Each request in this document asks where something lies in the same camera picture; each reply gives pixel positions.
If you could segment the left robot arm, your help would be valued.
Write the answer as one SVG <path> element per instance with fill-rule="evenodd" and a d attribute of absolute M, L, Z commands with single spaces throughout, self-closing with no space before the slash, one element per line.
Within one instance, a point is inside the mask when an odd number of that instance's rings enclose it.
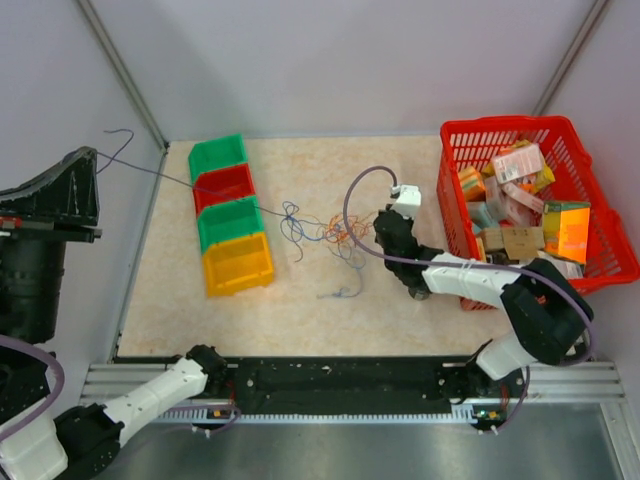
<path fill-rule="evenodd" d="M 225 361 L 196 345 L 121 397 L 52 416 L 65 375 L 40 347 L 55 335 L 67 244 L 101 235 L 97 157 L 80 147 L 1 193 L 1 472 L 9 479 L 93 479 L 153 420 L 226 387 Z"/>

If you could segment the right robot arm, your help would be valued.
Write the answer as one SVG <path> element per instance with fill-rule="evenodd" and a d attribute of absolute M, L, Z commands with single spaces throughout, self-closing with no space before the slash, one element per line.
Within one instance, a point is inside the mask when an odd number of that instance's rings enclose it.
<path fill-rule="evenodd" d="M 392 210 L 381 211 L 373 226 L 385 267 L 412 298 L 449 294 L 506 314 L 512 332 L 489 341 L 470 359 L 466 380 L 474 393 L 492 394 L 504 377 L 533 363 L 568 366 L 586 358 L 586 348 L 577 342 L 593 311 L 548 260 L 509 268 L 469 262 L 419 244 L 413 221 Z"/>

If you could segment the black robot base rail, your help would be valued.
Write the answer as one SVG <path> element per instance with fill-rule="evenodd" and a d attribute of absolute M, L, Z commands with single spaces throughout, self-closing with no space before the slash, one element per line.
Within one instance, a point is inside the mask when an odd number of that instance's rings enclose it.
<path fill-rule="evenodd" d="M 443 413 L 523 390 L 521 373 L 493 380 L 468 356 L 223 357 L 196 345 L 186 357 L 209 376 L 202 397 L 231 400 L 245 415 Z"/>

